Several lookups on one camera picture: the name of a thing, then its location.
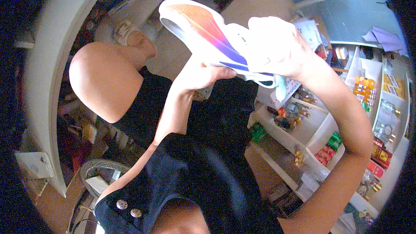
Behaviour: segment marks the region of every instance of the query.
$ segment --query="cable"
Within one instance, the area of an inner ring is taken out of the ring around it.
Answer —
[[[78,227],[78,225],[80,225],[81,224],[81,222],[83,222],[83,221],[91,221],[91,222],[94,222],[95,224],[97,224],[97,225],[100,225],[101,226],[101,224],[100,223],[98,223],[97,221],[95,221],[95,220],[91,220],[91,219],[83,219],[83,220],[81,220],[80,222],[78,222],[76,225],[75,225],[75,227],[74,227],[74,229],[73,229],[73,231],[72,231],[72,234],[74,234],[75,233],[75,231],[76,231],[76,228]]]

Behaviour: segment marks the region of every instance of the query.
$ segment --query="purple cloth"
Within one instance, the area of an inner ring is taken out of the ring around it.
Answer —
[[[363,38],[368,42],[379,42],[380,46],[386,51],[398,50],[400,54],[407,54],[406,45],[397,34],[390,33],[384,29],[373,26]]]

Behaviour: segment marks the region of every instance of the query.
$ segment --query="hand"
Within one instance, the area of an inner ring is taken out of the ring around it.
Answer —
[[[174,85],[184,90],[198,90],[216,80],[231,79],[236,75],[234,70],[227,67],[207,67],[199,56],[193,54],[176,77]]]
[[[317,66],[325,64],[291,23],[274,16],[252,17],[248,27],[251,57],[247,64],[252,72],[278,74],[303,84],[317,75]]]

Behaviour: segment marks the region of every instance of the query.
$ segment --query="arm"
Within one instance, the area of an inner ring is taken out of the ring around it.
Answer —
[[[345,146],[341,160],[294,218],[279,220],[287,234],[328,233],[351,199],[371,157],[369,119],[351,90],[310,49],[294,25],[275,17],[252,18],[248,25],[255,38],[253,47],[264,49],[261,54],[270,56],[247,60],[250,70],[299,81],[325,104],[340,130]]]
[[[373,134],[366,112],[330,66],[316,58],[310,71],[318,75],[311,73],[302,84],[335,118],[345,153],[296,216],[281,221],[285,233],[328,233],[357,189],[371,157]]]
[[[231,69],[225,67],[205,67],[202,62],[191,58],[169,89],[153,143],[126,174],[103,191],[97,203],[110,193],[123,188],[136,177],[149,161],[157,146],[169,133],[186,134],[195,89],[211,85],[218,79],[233,78],[235,76],[235,71]]]
[[[182,90],[179,89],[175,82],[172,84],[159,120],[155,140],[149,146],[146,152],[144,152],[144,154],[138,159],[136,164],[134,164],[126,174],[117,179],[117,181],[110,184],[103,191],[103,193],[98,198],[97,203],[110,193],[123,188],[134,177],[136,177],[141,172],[147,161],[149,161],[159,143],[169,133],[174,132],[186,134],[186,126],[188,123],[188,116],[193,94],[194,91],[192,90]]]

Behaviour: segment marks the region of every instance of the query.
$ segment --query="yellow box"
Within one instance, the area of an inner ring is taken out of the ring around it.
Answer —
[[[404,80],[396,78],[392,75],[384,74],[384,83],[402,90],[404,89]]]
[[[387,91],[394,96],[404,99],[404,90],[402,88],[396,88],[390,84],[383,83],[383,91]]]

